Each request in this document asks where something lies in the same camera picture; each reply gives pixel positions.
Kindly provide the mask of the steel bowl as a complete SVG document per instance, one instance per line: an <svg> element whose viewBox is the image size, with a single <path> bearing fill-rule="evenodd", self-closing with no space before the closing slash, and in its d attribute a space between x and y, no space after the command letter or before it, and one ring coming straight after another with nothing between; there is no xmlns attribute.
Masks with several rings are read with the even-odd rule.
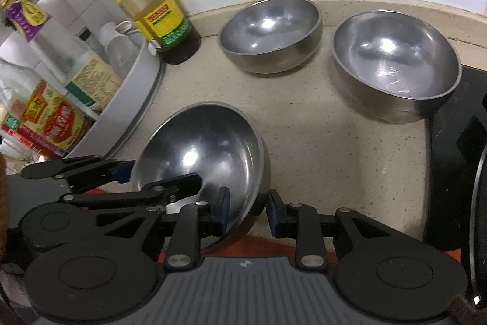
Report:
<svg viewBox="0 0 487 325"><path fill-rule="evenodd" d="M320 47L323 18L311 0L262 0L236 13L218 44L231 63L253 74L295 69Z"/></svg>
<svg viewBox="0 0 487 325"><path fill-rule="evenodd" d="M264 210L271 184L268 148L251 119L234 106L205 101L171 115L145 144L130 184L139 191L148 183L189 173L202 179L198 200L211 202L219 188L229 188L227 233L202 239L205 253L245 235Z"/></svg>
<svg viewBox="0 0 487 325"><path fill-rule="evenodd" d="M401 12L348 17L335 28L331 50L348 96L367 115L389 123L430 117L461 81L461 61L449 40Z"/></svg>

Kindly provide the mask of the white floral plate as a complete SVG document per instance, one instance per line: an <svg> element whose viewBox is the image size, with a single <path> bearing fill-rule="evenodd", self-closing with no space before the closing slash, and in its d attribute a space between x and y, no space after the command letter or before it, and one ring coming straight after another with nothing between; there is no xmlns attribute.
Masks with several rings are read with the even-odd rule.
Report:
<svg viewBox="0 0 487 325"><path fill-rule="evenodd" d="M21 143L7 140L4 137L2 137L1 141L1 153L8 161L33 163L40 158L36 151L25 147Z"/></svg>

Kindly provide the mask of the red cloth mat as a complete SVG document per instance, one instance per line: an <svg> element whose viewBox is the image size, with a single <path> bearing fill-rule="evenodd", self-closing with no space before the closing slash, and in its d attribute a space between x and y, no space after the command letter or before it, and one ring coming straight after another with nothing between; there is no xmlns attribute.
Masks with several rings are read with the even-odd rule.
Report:
<svg viewBox="0 0 487 325"><path fill-rule="evenodd" d="M88 194L99 195L108 193L101 188L96 188L87 192ZM460 248L454 251L445 252L453 257L456 261L461 261ZM237 257L255 257L255 256L287 256L294 261L295 247L284 242L271 240L267 238L253 237L248 234L242 237L228 238L218 247L211 248L203 256L237 256ZM328 261L338 262L338 257L333 248L327 248Z"/></svg>

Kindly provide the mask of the red label sauce bottle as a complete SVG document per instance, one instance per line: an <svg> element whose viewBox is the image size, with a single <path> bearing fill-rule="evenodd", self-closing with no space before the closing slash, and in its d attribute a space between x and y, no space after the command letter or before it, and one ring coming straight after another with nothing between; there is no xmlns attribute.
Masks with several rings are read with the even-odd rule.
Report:
<svg viewBox="0 0 487 325"><path fill-rule="evenodd" d="M9 112L1 117L1 120L1 132L6 133L8 137L13 138L29 149L35 150L48 159L63 157L62 151L59 151L56 146L48 142L44 137L29 129Z"/></svg>

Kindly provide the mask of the yellow red label bottle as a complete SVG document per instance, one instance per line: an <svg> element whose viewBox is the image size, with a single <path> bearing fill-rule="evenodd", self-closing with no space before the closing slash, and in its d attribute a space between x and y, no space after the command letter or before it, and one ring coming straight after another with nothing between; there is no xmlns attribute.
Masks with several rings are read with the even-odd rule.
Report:
<svg viewBox="0 0 487 325"><path fill-rule="evenodd" d="M91 117L36 72L5 60L1 61L1 102L28 129L65 153L93 124Z"/></svg>

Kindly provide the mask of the purple label clear bottle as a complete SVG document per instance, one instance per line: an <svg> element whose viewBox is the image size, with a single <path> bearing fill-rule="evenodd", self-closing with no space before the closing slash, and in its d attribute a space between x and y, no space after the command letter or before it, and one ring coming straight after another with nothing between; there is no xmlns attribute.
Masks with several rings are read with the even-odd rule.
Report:
<svg viewBox="0 0 487 325"><path fill-rule="evenodd" d="M2 12L61 86L100 114L121 79L88 44L30 0L1 0Z"/></svg>

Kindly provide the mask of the black gas stove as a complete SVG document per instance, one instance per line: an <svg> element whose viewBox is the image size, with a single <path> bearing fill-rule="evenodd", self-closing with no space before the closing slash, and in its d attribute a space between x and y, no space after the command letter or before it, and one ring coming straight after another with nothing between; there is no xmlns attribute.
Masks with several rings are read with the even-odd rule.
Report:
<svg viewBox="0 0 487 325"><path fill-rule="evenodd" d="M460 252L467 296L486 307L486 72L464 66L458 88L428 120L428 214L423 240Z"/></svg>

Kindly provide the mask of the white rotating condiment rack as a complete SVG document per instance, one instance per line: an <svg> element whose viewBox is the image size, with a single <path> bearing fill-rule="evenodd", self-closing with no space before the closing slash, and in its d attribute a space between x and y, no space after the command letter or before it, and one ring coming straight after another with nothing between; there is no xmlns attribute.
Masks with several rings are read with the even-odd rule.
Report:
<svg viewBox="0 0 487 325"><path fill-rule="evenodd" d="M148 42L136 31L140 46L133 66L126 77L119 77L94 50L53 17L40 26L31 24L28 13L38 1L26 0L26 8L14 8L20 14L10 18L14 27L64 92L96 116L93 127L69 154L112 157L144 118L159 90L165 66L151 55Z"/></svg>

